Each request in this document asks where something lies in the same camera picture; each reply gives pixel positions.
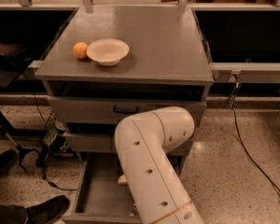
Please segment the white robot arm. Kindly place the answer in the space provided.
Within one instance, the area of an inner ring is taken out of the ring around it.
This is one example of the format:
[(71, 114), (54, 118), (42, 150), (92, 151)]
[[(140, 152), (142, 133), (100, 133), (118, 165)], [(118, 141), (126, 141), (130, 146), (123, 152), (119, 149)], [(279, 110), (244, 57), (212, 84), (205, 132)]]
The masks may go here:
[(115, 147), (142, 224), (204, 224), (167, 153), (190, 139), (192, 115), (170, 106), (131, 115), (115, 130)]

